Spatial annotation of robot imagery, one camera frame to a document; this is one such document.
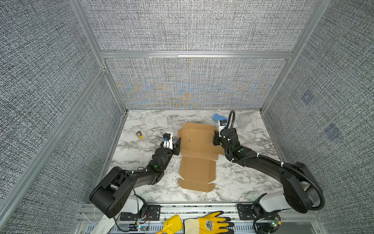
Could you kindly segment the brown cardboard box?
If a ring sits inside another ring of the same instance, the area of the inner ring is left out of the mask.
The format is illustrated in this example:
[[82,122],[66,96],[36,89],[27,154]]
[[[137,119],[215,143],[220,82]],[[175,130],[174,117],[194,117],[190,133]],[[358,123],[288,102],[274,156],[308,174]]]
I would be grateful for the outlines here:
[[213,145],[214,125],[184,123],[178,130],[182,162],[178,184],[183,189],[211,192],[215,189],[216,161],[224,154],[221,145]]

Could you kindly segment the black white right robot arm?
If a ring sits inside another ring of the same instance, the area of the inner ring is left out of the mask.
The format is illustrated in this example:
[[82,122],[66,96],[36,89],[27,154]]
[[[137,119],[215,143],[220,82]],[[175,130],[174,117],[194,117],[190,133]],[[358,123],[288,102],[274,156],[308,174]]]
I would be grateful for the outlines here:
[[256,216],[290,209],[305,214],[325,207],[323,191],[305,164],[275,160],[244,147],[234,129],[215,131],[212,143],[223,147],[228,161],[260,171],[282,185],[282,191],[255,200],[252,209]]

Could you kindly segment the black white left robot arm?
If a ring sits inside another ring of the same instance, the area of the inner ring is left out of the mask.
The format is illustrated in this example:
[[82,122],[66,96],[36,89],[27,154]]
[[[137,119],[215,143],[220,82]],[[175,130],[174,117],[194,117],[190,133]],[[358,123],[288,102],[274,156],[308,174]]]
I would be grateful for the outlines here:
[[133,189],[157,184],[162,179],[171,158],[180,153],[181,138],[168,145],[172,149],[156,149],[152,160],[142,170],[124,170],[119,166],[112,168],[91,191],[89,201],[108,218],[115,217],[125,206]]

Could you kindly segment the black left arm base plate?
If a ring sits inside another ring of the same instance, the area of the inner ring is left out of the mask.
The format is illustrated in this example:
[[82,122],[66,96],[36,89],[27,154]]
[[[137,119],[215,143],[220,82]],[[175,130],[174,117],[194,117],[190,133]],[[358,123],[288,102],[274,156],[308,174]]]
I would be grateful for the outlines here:
[[136,221],[143,220],[146,217],[149,221],[159,221],[161,214],[160,205],[144,205],[137,214],[133,213],[124,213],[120,215],[120,221]]

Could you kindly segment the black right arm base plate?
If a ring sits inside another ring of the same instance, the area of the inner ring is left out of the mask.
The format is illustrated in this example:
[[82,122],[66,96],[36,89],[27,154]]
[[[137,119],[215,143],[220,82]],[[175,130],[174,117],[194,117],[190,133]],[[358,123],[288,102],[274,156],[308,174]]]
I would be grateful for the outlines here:
[[260,218],[260,220],[273,220],[276,217],[276,214],[271,214],[267,212],[260,204],[258,203],[248,203],[243,204],[239,203],[236,205],[238,210],[238,215],[240,220],[254,220],[259,216],[264,216]]

